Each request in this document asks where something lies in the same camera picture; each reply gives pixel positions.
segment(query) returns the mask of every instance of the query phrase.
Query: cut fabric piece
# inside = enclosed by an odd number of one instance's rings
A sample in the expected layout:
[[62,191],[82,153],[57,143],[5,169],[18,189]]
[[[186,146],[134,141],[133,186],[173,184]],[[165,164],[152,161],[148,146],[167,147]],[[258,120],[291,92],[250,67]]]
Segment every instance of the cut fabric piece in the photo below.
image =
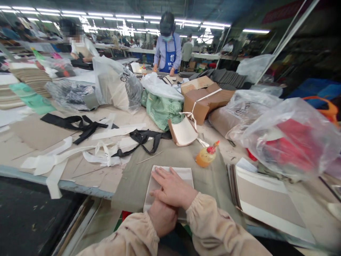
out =
[[[160,133],[160,132],[155,132],[155,131],[150,131],[150,130],[135,130],[131,133],[129,133],[129,136],[138,143],[138,145],[133,148],[130,151],[122,152],[121,149],[117,151],[116,154],[112,155],[111,157],[119,156],[119,157],[124,157],[127,155],[130,155],[133,153],[140,145],[142,145],[144,151],[146,151],[148,154],[154,154],[159,146],[160,140],[161,139],[172,139],[171,133],[165,132],[165,133]],[[153,141],[153,148],[151,151],[149,151],[143,144],[145,144],[149,137],[154,138]]]
[[[81,135],[79,135],[79,138],[74,141],[74,144],[78,145],[83,140],[89,138],[98,127],[107,128],[107,124],[101,124],[97,122],[93,122],[88,118],[87,116],[71,116],[67,118],[62,118],[59,116],[55,116],[52,114],[46,114],[41,118],[42,121],[54,124],[56,126],[70,129],[70,130],[80,130],[83,131]],[[74,126],[73,123],[80,122],[78,127]]]

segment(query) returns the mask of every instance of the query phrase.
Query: worker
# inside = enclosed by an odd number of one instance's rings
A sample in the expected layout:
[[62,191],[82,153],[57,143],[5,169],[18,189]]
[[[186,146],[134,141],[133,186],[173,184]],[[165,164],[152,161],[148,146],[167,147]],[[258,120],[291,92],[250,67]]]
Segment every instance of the worker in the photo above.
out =
[[186,210],[199,255],[271,255],[227,212],[218,209],[213,197],[196,191],[172,168],[170,172],[155,168],[152,176],[163,189],[151,192],[155,200],[149,211],[129,215],[116,232],[78,256],[157,255],[160,238],[175,227],[179,207]]
[[221,50],[221,54],[231,53],[233,51],[233,42],[234,40],[231,39]]
[[16,33],[14,30],[12,30],[11,25],[9,25],[6,22],[2,22],[0,24],[0,26],[2,29],[2,33],[4,34],[5,37],[8,37],[9,39],[12,39],[12,40],[21,40],[18,33]]
[[60,28],[71,41],[71,56],[74,59],[79,59],[79,54],[83,55],[83,62],[91,62],[92,58],[99,56],[94,44],[83,35],[82,28],[68,19],[60,20]]
[[181,60],[181,71],[183,71],[187,66],[189,61],[192,58],[192,51],[193,51],[193,45],[190,41],[190,38],[187,38],[187,42],[183,45],[181,49],[182,53],[182,60]]
[[165,12],[160,21],[161,36],[157,39],[156,53],[154,55],[154,72],[159,71],[169,73],[174,76],[181,63],[181,39],[179,34],[175,33],[174,15],[171,12]]
[[189,42],[191,42],[192,46],[194,46],[194,40],[192,38],[192,34],[189,34],[188,38],[189,38]]

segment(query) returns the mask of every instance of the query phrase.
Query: glue bottle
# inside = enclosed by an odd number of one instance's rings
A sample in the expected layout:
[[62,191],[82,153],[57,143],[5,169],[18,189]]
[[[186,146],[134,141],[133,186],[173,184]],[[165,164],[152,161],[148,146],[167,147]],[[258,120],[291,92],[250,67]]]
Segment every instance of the glue bottle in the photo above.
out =
[[206,168],[216,158],[216,147],[219,145],[219,141],[215,142],[213,146],[209,146],[200,150],[197,154],[195,161],[203,168]]

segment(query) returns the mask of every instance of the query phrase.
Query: sleeve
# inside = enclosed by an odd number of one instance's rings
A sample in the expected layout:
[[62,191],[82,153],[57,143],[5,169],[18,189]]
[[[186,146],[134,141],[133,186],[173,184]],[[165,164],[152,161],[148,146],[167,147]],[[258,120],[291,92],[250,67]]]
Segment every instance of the sleeve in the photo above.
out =
[[181,63],[181,38],[179,35],[175,37],[175,45],[177,46],[177,56],[173,64],[173,68],[177,70]]
[[200,255],[269,256],[266,248],[217,208],[215,199],[199,193],[186,211],[193,245]]
[[147,212],[129,215],[112,235],[77,256],[156,256],[159,237]]
[[158,65],[159,59],[160,59],[160,42],[159,42],[160,38],[161,38],[161,36],[159,36],[157,38],[156,50],[155,50],[155,54],[154,54],[154,63],[153,63],[154,65],[155,64]]
[[96,57],[96,56],[99,56],[99,53],[98,53],[98,51],[97,51],[95,45],[94,45],[88,38],[85,38],[85,40],[86,40],[86,42],[85,42],[86,47],[87,47],[88,50],[91,52],[91,54],[92,54],[93,56],[95,56],[95,57]]

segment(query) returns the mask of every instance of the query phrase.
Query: brown cardboard box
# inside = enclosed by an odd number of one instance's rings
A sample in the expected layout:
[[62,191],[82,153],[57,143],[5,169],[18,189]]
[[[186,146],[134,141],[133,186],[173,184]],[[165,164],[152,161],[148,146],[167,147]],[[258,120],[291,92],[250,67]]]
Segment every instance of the brown cardboard box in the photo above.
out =
[[201,88],[205,88],[205,87],[212,85],[213,83],[214,82],[211,79],[209,79],[208,76],[202,76],[200,78],[193,79],[191,81],[183,83],[181,85],[181,93],[185,95],[187,92],[191,90],[198,90]]
[[[184,94],[184,112],[192,112],[194,102],[208,94],[219,90],[217,83],[213,83],[206,89],[191,90]],[[204,121],[209,113],[213,110],[226,106],[233,96],[234,91],[221,90],[201,101],[198,101],[194,107],[193,115],[198,125],[204,124]]]

